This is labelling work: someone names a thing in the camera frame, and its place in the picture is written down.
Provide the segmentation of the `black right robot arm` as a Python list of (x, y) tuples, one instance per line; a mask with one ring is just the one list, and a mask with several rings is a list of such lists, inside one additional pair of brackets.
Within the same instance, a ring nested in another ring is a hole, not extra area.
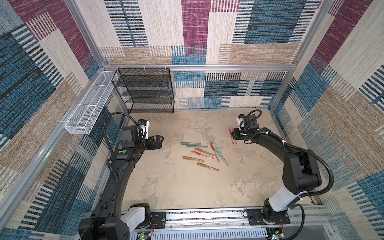
[(288, 146), (288, 143), (268, 128), (261, 128), (257, 119), (262, 111), (253, 110), (237, 117), (238, 127), (232, 137), (246, 144), (260, 145), (283, 162), (283, 186), (265, 200), (261, 216), (266, 224), (274, 224), (283, 217), (306, 193), (322, 184), (317, 160), (303, 150)]

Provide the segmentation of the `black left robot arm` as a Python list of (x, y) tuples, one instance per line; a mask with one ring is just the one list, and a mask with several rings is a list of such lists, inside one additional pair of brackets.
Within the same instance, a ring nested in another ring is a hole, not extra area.
[(90, 217), (78, 226), (81, 240), (128, 240), (136, 228), (149, 229), (154, 220), (147, 203), (133, 204), (122, 213), (127, 184), (145, 151), (162, 148), (164, 137), (149, 137), (145, 128), (124, 127), (122, 139), (107, 160), (112, 169), (104, 191)]

